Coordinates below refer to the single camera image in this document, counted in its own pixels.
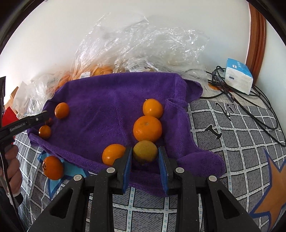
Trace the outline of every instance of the bruised orange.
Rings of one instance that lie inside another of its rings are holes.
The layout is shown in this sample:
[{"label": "bruised orange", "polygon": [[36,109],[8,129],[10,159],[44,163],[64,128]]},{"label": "bruised orange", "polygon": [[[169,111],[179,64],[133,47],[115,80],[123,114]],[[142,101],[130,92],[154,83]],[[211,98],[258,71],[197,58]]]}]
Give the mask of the bruised orange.
[{"label": "bruised orange", "polygon": [[148,140],[154,143],[162,135],[162,125],[153,116],[142,116],[134,123],[133,134],[138,141]]},{"label": "bruised orange", "polygon": [[111,144],[107,146],[102,153],[102,162],[112,166],[114,160],[121,158],[124,155],[125,147],[120,144]]},{"label": "bruised orange", "polygon": [[67,103],[62,102],[55,108],[55,116],[58,119],[63,119],[69,115],[69,106]]},{"label": "bruised orange", "polygon": [[45,125],[51,127],[53,125],[53,119],[49,118],[48,120],[45,121]]},{"label": "bruised orange", "polygon": [[43,125],[41,126],[41,128],[39,129],[39,136],[42,139],[48,139],[49,137],[51,137],[52,134],[52,130],[49,126],[47,125]]},{"label": "bruised orange", "polygon": [[143,114],[153,116],[157,119],[162,117],[164,112],[163,106],[156,99],[147,99],[143,104]]},{"label": "bruised orange", "polygon": [[58,180],[63,177],[63,163],[55,156],[48,156],[43,161],[43,172],[47,178],[51,180]]}]

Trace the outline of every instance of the black cable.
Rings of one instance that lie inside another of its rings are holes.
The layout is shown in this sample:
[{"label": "black cable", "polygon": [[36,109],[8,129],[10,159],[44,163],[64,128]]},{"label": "black cable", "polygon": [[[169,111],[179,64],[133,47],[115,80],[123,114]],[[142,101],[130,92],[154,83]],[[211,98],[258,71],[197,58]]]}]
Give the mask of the black cable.
[{"label": "black cable", "polygon": [[[252,114],[249,114],[248,111],[243,107],[243,105],[240,104],[240,102],[235,99],[234,100],[250,117],[252,117]],[[286,147],[285,144],[281,143],[280,141],[278,141],[275,137],[273,137],[265,128],[263,128],[259,123],[257,123],[259,125],[259,127],[269,135],[269,137],[271,137],[275,142],[277,142],[279,145],[281,145],[282,147]]]},{"label": "black cable", "polygon": [[212,98],[215,98],[215,97],[219,97],[219,96],[221,96],[221,95],[223,95],[224,94],[224,92],[221,92],[221,93],[219,93],[219,94],[217,94],[217,95],[215,95],[215,96],[211,96],[211,97],[200,97],[201,99],[212,99]]},{"label": "black cable", "polygon": [[249,112],[243,105],[240,104],[240,102],[229,92],[229,91],[232,91],[234,92],[235,94],[237,94],[239,97],[241,97],[242,99],[246,100],[247,102],[251,103],[252,105],[254,106],[257,106],[259,107],[257,104],[251,102],[250,100],[244,98],[242,95],[247,95],[245,93],[242,93],[241,91],[238,91],[237,89],[234,89],[233,87],[229,86],[224,78],[220,75],[219,73],[219,70],[223,71],[224,72],[224,68],[222,68],[221,66],[217,66],[216,69],[213,71],[213,73],[210,73],[210,72],[207,72],[208,74],[211,74],[212,75],[212,79],[211,80],[208,80],[208,82],[213,85],[213,86],[218,86],[220,88],[220,91],[221,93],[220,94],[217,94],[215,96],[211,96],[211,97],[201,97],[203,99],[212,99],[212,98],[215,98],[215,97],[218,97],[218,96],[221,96],[222,94],[226,94],[229,98],[231,96],[231,99],[232,101],[236,102],[255,122],[256,124],[267,134],[269,135],[269,137],[271,137],[273,139],[273,141],[277,142],[279,145],[283,146],[283,147],[286,147],[285,143],[281,143],[279,140],[277,140],[275,137],[273,137],[268,131],[267,129],[270,129],[272,131],[278,129],[278,126],[280,127],[281,129],[281,133],[283,135],[283,138],[284,138],[284,141],[285,141],[285,135],[284,135],[284,132],[281,128],[281,125],[280,125],[280,122],[278,120],[278,117],[276,115],[276,113],[274,112],[272,106],[271,106],[271,103],[269,101],[269,99],[267,98],[267,96],[261,91],[260,88],[258,88],[257,86],[253,86],[253,89],[256,91],[256,93],[254,91],[251,91],[253,94],[249,94],[249,96],[255,96],[255,97],[258,97],[259,99],[262,100],[262,102],[267,106],[267,108],[271,111],[271,113],[273,114],[275,120],[276,120],[276,127],[272,128],[268,125],[266,125],[264,122],[261,122],[258,118],[256,118],[251,112]]}]

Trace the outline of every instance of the blue gripper pad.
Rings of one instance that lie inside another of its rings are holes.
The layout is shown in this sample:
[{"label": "blue gripper pad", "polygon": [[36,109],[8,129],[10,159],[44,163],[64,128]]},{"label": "blue gripper pad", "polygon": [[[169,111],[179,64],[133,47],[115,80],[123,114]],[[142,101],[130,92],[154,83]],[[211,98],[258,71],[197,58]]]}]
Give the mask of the blue gripper pad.
[{"label": "blue gripper pad", "polygon": [[133,149],[130,148],[128,158],[126,161],[126,165],[125,165],[125,169],[124,169],[124,173],[123,173],[123,186],[122,186],[123,193],[125,193],[128,188],[131,164],[132,164],[132,152],[133,152]]},{"label": "blue gripper pad", "polygon": [[167,194],[167,192],[168,192],[168,173],[167,173],[167,169],[166,169],[165,162],[163,159],[161,148],[158,149],[158,162],[159,162],[162,187],[163,187],[164,192]]}]

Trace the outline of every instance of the orange star pattern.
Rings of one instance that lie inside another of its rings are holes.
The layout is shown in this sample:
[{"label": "orange star pattern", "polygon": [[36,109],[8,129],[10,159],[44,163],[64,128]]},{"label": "orange star pattern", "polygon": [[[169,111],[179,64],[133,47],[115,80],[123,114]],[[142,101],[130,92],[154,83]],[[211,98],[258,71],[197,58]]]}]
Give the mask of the orange star pattern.
[{"label": "orange star pattern", "polygon": [[254,218],[269,216],[270,231],[275,225],[282,207],[286,204],[286,165],[283,163],[280,170],[264,150],[269,167],[270,185],[262,199],[250,212]]}]

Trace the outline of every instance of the grid pattern fabric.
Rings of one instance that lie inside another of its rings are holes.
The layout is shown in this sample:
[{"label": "grid pattern fabric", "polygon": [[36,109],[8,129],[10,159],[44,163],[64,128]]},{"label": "grid pattern fabric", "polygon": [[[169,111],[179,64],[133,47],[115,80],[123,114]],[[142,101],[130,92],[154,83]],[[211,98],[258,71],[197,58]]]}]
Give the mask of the grid pattern fabric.
[{"label": "grid pattern fabric", "polygon": [[[267,125],[275,124],[270,111],[260,107],[247,108]],[[220,180],[246,211],[250,212],[262,198],[270,182],[264,149],[268,151],[278,167],[286,158],[286,149],[273,142],[236,105],[198,100],[189,104],[188,114],[195,143],[200,148],[210,150],[224,158],[226,173]],[[271,133],[282,141],[280,130],[271,131]],[[41,163],[37,159],[42,149],[30,145],[26,132],[17,135],[15,144],[19,147],[18,159],[23,173],[24,202],[19,207],[19,214],[28,229],[50,202],[48,179],[43,174]],[[65,180],[61,184],[55,195],[67,182],[68,180]],[[89,231],[91,201],[92,195],[88,205],[86,231]],[[200,230],[204,231],[200,195],[198,201]],[[114,231],[173,232],[176,207],[177,196],[160,198],[129,188],[123,196],[113,196]],[[261,231],[267,231],[269,224],[267,216],[254,221]]]}]

